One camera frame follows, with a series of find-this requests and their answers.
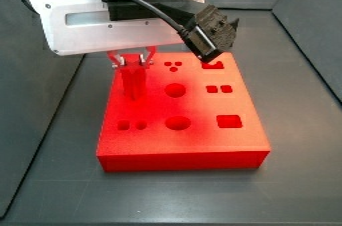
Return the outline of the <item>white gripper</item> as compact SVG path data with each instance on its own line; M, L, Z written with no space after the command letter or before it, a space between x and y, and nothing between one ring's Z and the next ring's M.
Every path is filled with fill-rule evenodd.
M124 58L111 50L145 47L143 66L152 64L156 47L179 44L182 39L157 18L111 21L103 0L29 0L36 10L49 49L60 56L107 52L112 67Z

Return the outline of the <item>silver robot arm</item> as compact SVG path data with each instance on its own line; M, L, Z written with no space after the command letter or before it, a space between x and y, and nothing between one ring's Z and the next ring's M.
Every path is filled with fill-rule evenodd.
M60 56L141 51L148 64L156 47L178 44L203 0L24 0L40 16L49 49Z

